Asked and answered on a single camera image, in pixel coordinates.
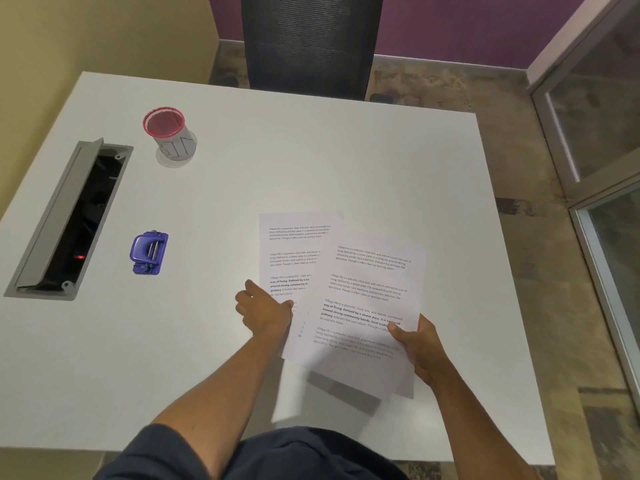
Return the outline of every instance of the blue paper puncher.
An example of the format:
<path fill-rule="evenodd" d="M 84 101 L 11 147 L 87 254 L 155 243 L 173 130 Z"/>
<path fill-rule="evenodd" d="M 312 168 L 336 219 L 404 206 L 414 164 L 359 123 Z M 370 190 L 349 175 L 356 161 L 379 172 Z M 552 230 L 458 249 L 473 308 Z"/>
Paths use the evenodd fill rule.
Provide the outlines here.
<path fill-rule="evenodd" d="M 135 274 L 158 274 L 169 234 L 149 231 L 133 240 L 129 257 L 133 261 Z"/>

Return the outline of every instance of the chair backrest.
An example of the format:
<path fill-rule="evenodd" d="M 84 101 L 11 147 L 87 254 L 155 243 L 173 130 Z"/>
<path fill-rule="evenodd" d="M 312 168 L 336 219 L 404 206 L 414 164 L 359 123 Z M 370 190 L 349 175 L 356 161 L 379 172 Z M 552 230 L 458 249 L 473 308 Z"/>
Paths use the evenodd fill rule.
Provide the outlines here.
<path fill-rule="evenodd" d="M 252 89 L 364 100 L 382 0 L 241 0 Z"/>

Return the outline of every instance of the glass panel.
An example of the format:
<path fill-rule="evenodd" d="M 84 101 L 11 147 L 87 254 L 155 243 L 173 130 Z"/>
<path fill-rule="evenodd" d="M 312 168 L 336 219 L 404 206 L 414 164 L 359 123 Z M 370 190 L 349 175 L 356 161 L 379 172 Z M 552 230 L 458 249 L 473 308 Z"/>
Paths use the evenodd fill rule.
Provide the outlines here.
<path fill-rule="evenodd" d="M 640 186 L 589 210 L 620 300 L 640 342 Z"/>
<path fill-rule="evenodd" d="M 549 96 L 580 179 L 640 146 L 640 4 Z"/>

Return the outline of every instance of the person's right arm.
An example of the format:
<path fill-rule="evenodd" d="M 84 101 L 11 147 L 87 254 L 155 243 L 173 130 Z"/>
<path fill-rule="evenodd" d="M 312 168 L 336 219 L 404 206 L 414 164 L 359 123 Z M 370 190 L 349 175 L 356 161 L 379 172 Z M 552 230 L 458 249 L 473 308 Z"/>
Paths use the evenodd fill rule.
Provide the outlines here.
<path fill-rule="evenodd" d="M 449 436 L 460 480 L 538 480 L 508 443 L 444 352 L 436 328 L 420 315 L 418 331 L 390 322 L 389 332 L 404 344 L 415 373 L 433 390 Z"/>

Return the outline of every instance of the white paper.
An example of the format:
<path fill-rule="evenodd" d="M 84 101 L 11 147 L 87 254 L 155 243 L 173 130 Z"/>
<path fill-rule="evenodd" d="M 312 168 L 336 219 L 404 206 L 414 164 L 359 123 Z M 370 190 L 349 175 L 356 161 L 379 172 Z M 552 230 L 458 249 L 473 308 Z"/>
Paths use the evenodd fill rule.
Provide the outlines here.
<path fill-rule="evenodd" d="M 294 315 L 307 287 L 323 238 L 342 226 L 341 212 L 260 214 L 260 287 L 279 302 L 292 299 Z"/>
<path fill-rule="evenodd" d="M 334 229 L 282 356 L 380 399 L 412 389 L 412 366 L 387 323 L 417 329 L 424 266 L 421 246 Z"/>

